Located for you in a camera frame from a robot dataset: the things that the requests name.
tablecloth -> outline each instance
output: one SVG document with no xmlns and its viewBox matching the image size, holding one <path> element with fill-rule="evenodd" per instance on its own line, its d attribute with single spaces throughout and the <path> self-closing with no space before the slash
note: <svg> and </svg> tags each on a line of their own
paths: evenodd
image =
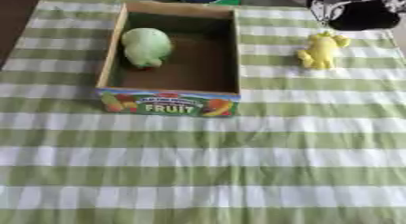
<svg viewBox="0 0 406 224">
<path fill-rule="evenodd" d="M 121 2 L 35 8 L 0 72 L 0 223 L 406 223 L 391 32 L 338 33 L 337 67 L 304 70 L 310 12 L 236 7 L 236 117 L 114 114 L 94 85 Z"/>
</svg>

floor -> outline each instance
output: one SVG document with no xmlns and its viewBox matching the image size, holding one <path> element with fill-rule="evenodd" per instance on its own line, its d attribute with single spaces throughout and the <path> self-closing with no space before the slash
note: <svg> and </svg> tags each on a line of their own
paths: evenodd
<svg viewBox="0 0 406 224">
<path fill-rule="evenodd" d="M 24 30 L 26 21 L 38 0 L 0 0 L 0 67 L 15 44 L 15 40 Z M 290 0 L 243 0 L 243 5 L 297 6 Z M 406 17 L 393 30 L 397 44 L 406 53 Z"/>
</svg>

cardboard box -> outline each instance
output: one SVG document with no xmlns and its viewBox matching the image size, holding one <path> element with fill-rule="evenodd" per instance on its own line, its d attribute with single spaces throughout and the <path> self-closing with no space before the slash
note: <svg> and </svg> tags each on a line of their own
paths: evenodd
<svg viewBox="0 0 406 224">
<path fill-rule="evenodd" d="M 132 28 L 165 32 L 174 50 L 153 70 L 137 70 L 123 55 Z M 235 16 L 224 6 L 151 1 L 123 5 L 97 83 L 106 110 L 135 114 L 229 117 L 240 99 Z"/>
</svg>

printed label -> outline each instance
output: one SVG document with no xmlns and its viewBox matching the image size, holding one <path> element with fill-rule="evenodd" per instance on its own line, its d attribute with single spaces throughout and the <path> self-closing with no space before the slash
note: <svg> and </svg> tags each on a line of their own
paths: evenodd
<svg viewBox="0 0 406 224">
<path fill-rule="evenodd" d="M 134 112 L 137 114 L 231 116 L 236 105 L 228 99 L 208 99 L 198 96 L 182 96 L 176 93 L 114 94 L 101 93 L 101 100 L 110 112 Z"/>
</svg>

plush toy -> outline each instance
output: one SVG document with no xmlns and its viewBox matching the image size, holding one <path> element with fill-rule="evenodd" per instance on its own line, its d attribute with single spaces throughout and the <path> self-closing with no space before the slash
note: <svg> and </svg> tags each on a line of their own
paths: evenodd
<svg viewBox="0 0 406 224">
<path fill-rule="evenodd" d="M 172 51 L 168 36 L 153 28 L 136 28 L 126 32 L 121 42 L 127 59 L 139 68 L 160 67 Z"/>
<path fill-rule="evenodd" d="M 334 68 L 334 53 L 340 47 L 350 44 L 350 39 L 342 35 L 332 35 L 329 32 L 309 36 L 310 46 L 307 50 L 299 50 L 298 57 L 303 67 L 314 69 Z"/>
</svg>

